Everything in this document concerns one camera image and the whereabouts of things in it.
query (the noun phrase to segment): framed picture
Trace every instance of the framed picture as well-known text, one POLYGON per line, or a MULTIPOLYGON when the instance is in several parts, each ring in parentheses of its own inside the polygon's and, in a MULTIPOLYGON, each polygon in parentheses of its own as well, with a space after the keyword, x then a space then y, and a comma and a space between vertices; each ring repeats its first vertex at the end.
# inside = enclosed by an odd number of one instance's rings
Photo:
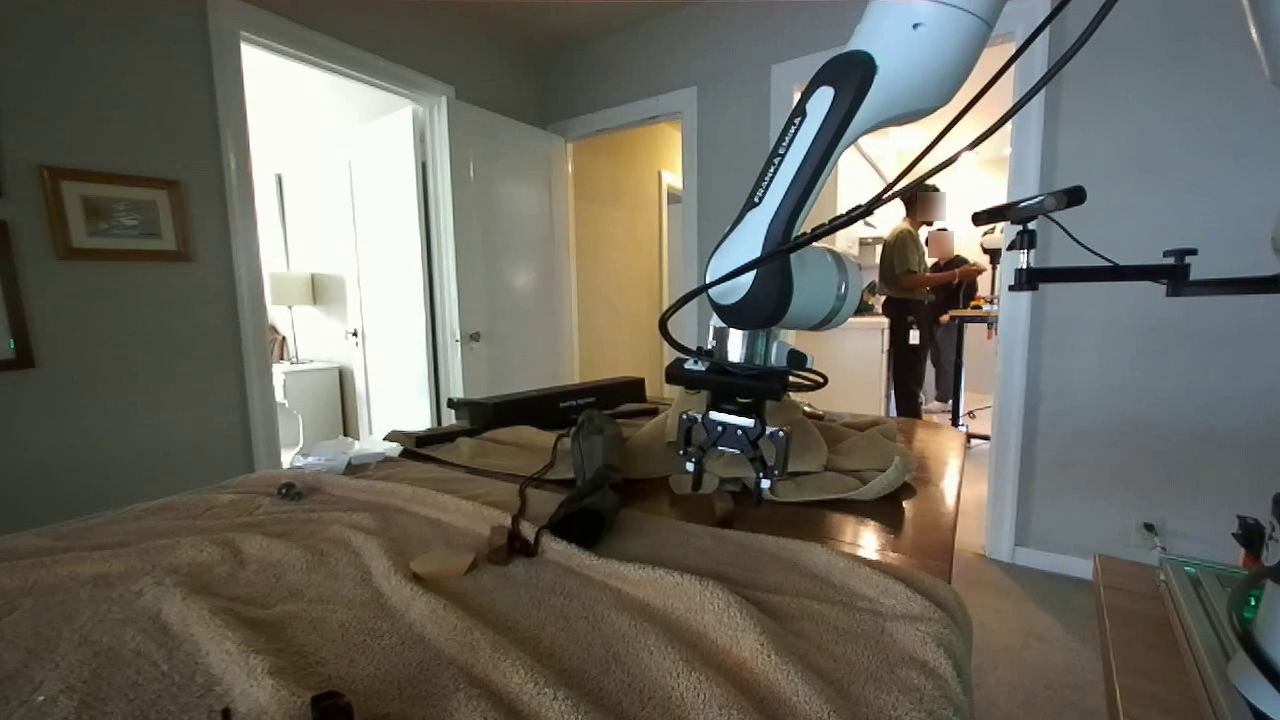
POLYGON ((0 373, 33 367, 33 336, 24 317, 24 295, 15 290, 15 261, 9 245, 9 226, 0 222, 0 373))
POLYGON ((52 249, 68 261, 190 261, 184 192, 161 176, 42 170, 52 249))

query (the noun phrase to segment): bedroom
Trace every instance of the bedroom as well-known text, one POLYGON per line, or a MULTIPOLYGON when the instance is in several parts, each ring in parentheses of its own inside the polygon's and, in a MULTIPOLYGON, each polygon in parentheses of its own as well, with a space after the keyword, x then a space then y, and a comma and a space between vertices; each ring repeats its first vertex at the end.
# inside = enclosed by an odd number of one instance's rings
MULTIPOLYGON (((550 52, 468 20, 416 15, 416 3, 263 10, 439 78, 465 100, 525 126, 701 86, 701 235, 730 226, 742 183, 758 174, 758 158, 742 149, 769 144, 769 67, 839 44, 854 15, 843 3, 680 10, 550 52)), ((0 373, 0 529, 56 524, 248 474, 205 3, 6 3, 0 29, 0 207, 15 235, 38 346, 33 373, 0 373), (182 176, 192 264, 56 261, 42 166, 182 176)), ((1089 239, 1121 261, 1202 245, 1222 274, 1277 270, 1280 91, 1264 86, 1237 3, 1179 0, 1174 11, 1167 0, 1125 0, 1048 91, 1043 121, 1043 188, 1093 188, 1089 212, 1078 212, 1089 239)), ((1138 524, 1162 521, 1174 549, 1228 555, 1231 516, 1273 496, 1277 346, 1273 299, 1043 292, 1027 353, 1013 549, 1058 570, 1079 570, 1102 553, 1148 555, 1138 524)))

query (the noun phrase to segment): person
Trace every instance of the person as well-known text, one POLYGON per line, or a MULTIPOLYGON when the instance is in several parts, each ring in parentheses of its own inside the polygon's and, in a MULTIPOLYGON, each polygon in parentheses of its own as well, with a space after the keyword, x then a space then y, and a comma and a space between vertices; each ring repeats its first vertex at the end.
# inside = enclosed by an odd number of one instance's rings
POLYGON ((896 416, 921 422, 921 388, 927 359, 927 295, 934 290, 979 275, 979 264, 934 274, 924 264, 921 227, 938 226, 946 192, 938 183, 904 188, 904 226, 896 226, 881 254, 884 317, 888 317, 888 376, 896 416))
MULTIPOLYGON (((934 227, 927 235, 924 235, 924 249, 927 249, 927 257, 934 257, 934 274, 956 274, 956 270, 964 270, 969 264, 969 257, 956 257, 956 249, 954 249, 954 231, 950 227, 934 227)), ((969 307, 976 299, 976 280, 969 275, 969 280, 961 280, 961 284, 942 284, 942 290, 934 290, 934 305, 927 305, 927 320, 934 320, 934 346, 927 346, 927 353, 934 353, 934 382, 938 382, 938 399, 942 404, 954 404, 956 399, 956 353, 961 353, 961 325, 946 325, 946 317, 954 312, 954 307, 969 307)))

